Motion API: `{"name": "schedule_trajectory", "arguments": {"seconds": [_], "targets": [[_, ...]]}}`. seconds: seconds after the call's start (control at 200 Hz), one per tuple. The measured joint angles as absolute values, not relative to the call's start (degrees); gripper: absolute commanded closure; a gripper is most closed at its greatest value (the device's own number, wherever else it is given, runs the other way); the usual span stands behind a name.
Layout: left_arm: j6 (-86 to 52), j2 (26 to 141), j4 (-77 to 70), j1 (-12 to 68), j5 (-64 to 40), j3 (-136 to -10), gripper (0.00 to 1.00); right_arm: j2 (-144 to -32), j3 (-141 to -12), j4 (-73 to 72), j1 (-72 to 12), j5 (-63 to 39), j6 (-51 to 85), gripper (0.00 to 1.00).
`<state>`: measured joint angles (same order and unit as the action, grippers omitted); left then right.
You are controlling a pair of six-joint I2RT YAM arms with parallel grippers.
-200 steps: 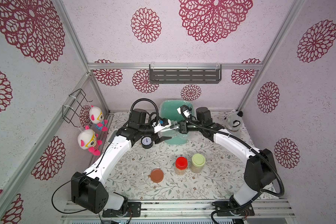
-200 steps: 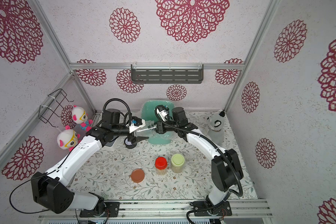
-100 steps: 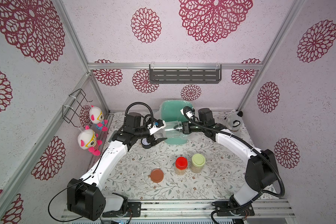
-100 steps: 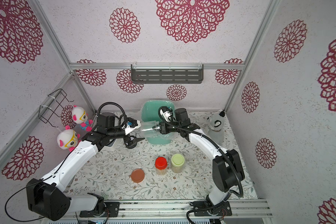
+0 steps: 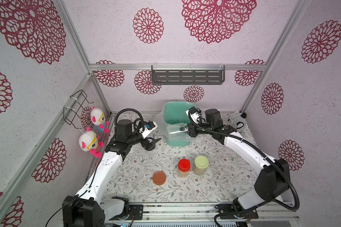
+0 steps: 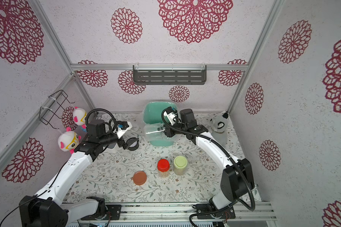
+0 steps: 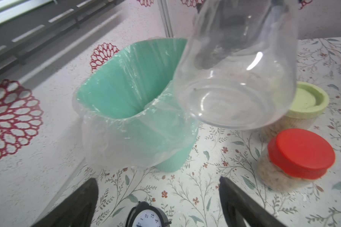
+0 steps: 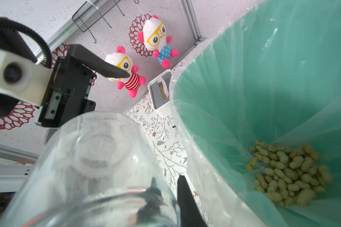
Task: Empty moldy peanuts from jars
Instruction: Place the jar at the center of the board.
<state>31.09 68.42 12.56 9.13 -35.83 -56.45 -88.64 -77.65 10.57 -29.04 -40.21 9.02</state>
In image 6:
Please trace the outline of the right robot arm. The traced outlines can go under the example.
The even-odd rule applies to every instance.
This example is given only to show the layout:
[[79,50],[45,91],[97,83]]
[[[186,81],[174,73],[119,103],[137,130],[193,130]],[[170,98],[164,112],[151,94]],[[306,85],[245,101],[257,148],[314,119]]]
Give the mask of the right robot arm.
[[222,172],[220,192],[210,199],[210,206],[220,211],[236,203],[254,211],[256,204],[252,190],[255,187],[253,171],[247,159],[239,159],[221,145],[202,124],[198,124],[192,109],[178,112],[172,107],[164,109],[161,118],[165,135],[185,135],[199,148],[204,150]]

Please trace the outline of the red lid peanut jar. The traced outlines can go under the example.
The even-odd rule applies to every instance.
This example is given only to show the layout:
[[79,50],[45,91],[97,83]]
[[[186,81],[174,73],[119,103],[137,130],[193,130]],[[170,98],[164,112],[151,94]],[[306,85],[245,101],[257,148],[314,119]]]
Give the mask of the red lid peanut jar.
[[168,177],[170,170],[170,163],[166,159],[160,159],[157,163],[158,174],[160,177]]

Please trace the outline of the glass peanut jar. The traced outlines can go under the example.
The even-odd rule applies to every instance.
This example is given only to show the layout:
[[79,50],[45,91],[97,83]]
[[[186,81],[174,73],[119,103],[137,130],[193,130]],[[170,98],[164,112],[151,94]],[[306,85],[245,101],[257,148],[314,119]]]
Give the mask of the glass peanut jar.
[[147,124],[144,127],[145,139],[147,141],[160,141],[165,140],[165,126],[161,123]]

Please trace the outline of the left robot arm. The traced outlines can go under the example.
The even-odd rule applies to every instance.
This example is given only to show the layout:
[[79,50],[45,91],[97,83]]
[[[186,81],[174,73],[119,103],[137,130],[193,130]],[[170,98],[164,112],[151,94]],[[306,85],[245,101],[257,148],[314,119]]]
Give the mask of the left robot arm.
[[105,217],[107,208],[103,198],[90,196],[67,205],[63,200],[82,172],[109,146],[120,145],[122,136],[131,128],[130,122],[120,121],[117,130],[106,131],[103,120],[91,121],[87,125],[87,134],[58,174],[34,196],[25,196],[20,201],[22,226],[65,227],[87,216]]

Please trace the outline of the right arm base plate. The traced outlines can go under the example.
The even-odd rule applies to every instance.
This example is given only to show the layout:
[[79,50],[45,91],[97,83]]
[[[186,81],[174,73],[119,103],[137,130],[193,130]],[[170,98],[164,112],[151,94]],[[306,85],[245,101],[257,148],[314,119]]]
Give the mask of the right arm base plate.
[[196,210],[198,219],[235,219],[235,211],[234,207],[227,206],[225,208],[217,210],[212,207],[210,204],[195,204],[192,206],[193,209]]

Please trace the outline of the brown jar lid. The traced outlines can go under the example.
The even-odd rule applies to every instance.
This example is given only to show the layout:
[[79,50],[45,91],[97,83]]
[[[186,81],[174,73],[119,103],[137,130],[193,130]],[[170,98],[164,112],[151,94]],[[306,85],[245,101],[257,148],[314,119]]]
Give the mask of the brown jar lid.
[[133,175],[133,182],[136,185],[143,185],[147,181],[147,175],[144,171],[137,171]]

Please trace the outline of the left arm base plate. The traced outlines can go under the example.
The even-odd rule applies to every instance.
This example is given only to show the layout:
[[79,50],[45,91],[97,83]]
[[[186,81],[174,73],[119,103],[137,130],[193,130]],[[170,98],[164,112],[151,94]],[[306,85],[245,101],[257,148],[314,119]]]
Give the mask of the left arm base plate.
[[121,205],[107,204],[106,208],[99,208],[94,214],[81,218],[82,221],[95,220],[119,220],[121,214]]

